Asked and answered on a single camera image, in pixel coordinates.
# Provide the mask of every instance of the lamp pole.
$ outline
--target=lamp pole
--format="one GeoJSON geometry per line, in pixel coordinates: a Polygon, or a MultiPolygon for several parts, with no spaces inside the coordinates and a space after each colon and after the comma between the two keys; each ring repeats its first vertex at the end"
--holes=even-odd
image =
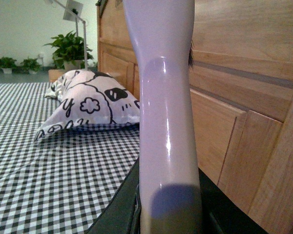
{"type": "Polygon", "coordinates": [[[83,25],[84,25],[84,69],[87,71],[88,70],[88,55],[87,55],[87,42],[86,42],[86,21],[80,18],[78,15],[76,15],[73,11],[68,9],[66,6],[64,6],[62,3],[60,3],[58,0],[53,0],[56,2],[58,5],[60,5],[62,8],[64,8],[66,11],[68,11],[72,16],[74,16],[76,19],[79,19],[83,25]]]}

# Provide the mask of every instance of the white plastic stand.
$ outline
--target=white plastic stand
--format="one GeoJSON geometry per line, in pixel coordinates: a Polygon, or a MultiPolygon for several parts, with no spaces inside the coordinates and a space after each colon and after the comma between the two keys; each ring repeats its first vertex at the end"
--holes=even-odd
{"type": "Polygon", "coordinates": [[[142,234],[197,234],[201,197],[188,83],[194,0],[124,0],[140,72],[142,234]]]}

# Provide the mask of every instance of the wooden headboard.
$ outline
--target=wooden headboard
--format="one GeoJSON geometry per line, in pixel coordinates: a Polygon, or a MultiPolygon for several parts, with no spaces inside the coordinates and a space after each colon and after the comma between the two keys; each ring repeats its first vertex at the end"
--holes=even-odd
{"type": "MultiPolygon", "coordinates": [[[[293,233],[293,0],[196,0],[193,44],[200,169],[268,233],[293,233]]],[[[98,16],[98,53],[139,98],[121,0],[98,16]]]]}

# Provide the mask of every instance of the green plant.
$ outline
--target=green plant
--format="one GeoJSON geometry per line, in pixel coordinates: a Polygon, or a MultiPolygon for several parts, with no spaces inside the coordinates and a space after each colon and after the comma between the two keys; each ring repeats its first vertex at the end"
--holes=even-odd
{"type": "MultiPolygon", "coordinates": [[[[56,47],[57,50],[53,53],[53,61],[58,68],[63,66],[63,62],[72,62],[76,65],[76,60],[84,59],[84,39],[82,37],[75,36],[76,33],[69,32],[66,36],[59,34],[52,43],[45,45],[51,45],[56,47]]],[[[93,56],[87,52],[88,59],[93,59],[93,56]]]]}
{"type": "Polygon", "coordinates": [[[41,68],[41,65],[37,62],[37,58],[27,58],[24,59],[23,62],[21,62],[21,66],[24,70],[32,70],[32,71],[39,71],[41,68]]]}
{"type": "Polygon", "coordinates": [[[10,57],[0,58],[0,68],[16,68],[16,59],[10,57]]]}

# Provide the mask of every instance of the white pillow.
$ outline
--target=white pillow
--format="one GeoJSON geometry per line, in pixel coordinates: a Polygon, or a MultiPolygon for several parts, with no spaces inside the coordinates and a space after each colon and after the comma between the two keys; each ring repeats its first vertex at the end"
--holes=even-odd
{"type": "Polygon", "coordinates": [[[69,71],[47,93],[61,104],[38,129],[35,140],[85,124],[114,129],[138,123],[138,100],[113,77],[83,70],[69,71]]]}

